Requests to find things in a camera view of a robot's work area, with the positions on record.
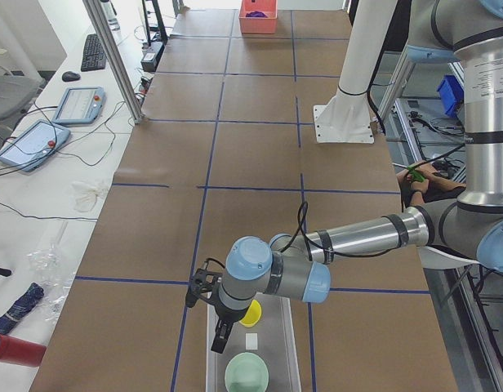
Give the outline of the clear plastic wrap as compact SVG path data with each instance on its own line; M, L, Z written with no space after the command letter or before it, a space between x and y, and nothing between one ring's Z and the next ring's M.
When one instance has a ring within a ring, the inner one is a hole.
M27 255L34 282L44 290L42 316L53 325L58 321L73 283L75 259L62 247L68 221L51 222L36 248Z

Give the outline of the aluminium frame post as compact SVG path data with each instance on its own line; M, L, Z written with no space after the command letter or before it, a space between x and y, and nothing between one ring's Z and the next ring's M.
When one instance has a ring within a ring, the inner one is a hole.
M100 43L105 50L110 68L112 69L116 83L118 84L122 97L129 108L134 123L139 124L144 117L140 107L140 102L136 98L136 94L132 88L130 78L118 50L118 46L114 40L114 36L110 30L108 21L102 11L100 1L83 0L82 2L98 35Z

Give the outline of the black computer mouse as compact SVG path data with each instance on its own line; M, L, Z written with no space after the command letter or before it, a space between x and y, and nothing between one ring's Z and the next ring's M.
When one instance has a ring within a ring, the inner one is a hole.
M81 79L81 75L73 71L66 71L61 75L61 79L63 82L75 82Z

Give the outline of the white crumpled tissue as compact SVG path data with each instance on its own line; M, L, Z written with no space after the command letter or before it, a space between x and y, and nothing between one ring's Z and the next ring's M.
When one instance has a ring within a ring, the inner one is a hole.
M99 198L105 198L109 192L109 185L104 181L92 183L73 181L71 183L74 196L74 209L78 212L90 212Z

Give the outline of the red bottle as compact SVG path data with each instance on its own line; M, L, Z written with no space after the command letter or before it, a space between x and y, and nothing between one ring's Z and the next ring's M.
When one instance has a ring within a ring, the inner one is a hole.
M46 346L0 334L0 362L27 367L38 367Z

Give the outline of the near teach pendant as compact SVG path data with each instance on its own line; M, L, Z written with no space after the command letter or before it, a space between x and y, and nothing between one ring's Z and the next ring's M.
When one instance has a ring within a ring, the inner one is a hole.
M70 133L67 127L38 120L0 150L0 162L31 172L42 166L68 140Z

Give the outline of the teach pendant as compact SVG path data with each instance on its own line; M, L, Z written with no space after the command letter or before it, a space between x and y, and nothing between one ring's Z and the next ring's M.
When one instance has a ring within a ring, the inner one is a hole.
M70 133L67 127L38 120L0 150L0 162L31 172L42 166L68 140Z
M103 87L67 88L52 122L63 126L82 126L93 123L105 102Z

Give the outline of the white paper label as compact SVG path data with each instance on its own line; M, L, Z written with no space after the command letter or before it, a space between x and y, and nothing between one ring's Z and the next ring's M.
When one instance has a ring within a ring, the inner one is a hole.
M246 350L258 350L258 334L246 333L245 334L245 347Z

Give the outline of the purple cloth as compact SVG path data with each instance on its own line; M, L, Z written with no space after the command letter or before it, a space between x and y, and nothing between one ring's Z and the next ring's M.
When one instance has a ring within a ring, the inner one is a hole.
M245 15L246 18L268 18L268 15L263 11L251 11Z

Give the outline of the blue storage bin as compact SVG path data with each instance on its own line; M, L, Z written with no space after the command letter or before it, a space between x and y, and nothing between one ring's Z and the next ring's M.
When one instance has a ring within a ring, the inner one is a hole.
M443 103L444 113L455 118L464 100L464 90L455 76L445 75L437 87L437 93Z

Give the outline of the pink plastic bin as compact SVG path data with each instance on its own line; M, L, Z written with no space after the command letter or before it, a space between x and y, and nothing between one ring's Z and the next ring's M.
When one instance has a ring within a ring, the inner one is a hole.
M263 11L268 18L246 18L251 11ZM277 0L242 0L238 14L240 31L242 33L273 34L277 28Z

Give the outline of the far teach pendant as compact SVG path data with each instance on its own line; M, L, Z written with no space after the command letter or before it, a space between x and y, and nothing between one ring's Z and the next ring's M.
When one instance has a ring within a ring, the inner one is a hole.
M63 126L82 126L93 123L105 102L103 87L67 88L52 122Z

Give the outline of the mint green bowl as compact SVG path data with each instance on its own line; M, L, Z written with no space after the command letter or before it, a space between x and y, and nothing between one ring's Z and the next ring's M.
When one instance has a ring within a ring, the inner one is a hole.
M234 356L225 369L225 388L229 391L265 392L269 370L257 354L243 352Z

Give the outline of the yellow cup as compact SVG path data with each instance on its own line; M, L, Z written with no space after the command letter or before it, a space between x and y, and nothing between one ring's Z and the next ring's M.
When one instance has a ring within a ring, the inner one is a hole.
M254 327L262 316L262 307L258 300L254 299L247 309L244 317L239 321L244 327Z

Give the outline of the green handled scissors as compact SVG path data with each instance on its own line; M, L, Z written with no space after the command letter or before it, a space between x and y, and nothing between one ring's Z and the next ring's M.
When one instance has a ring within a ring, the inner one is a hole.
M407 167L407 174L409 175L411 182L423 182L425 177L418 172L413 166Z

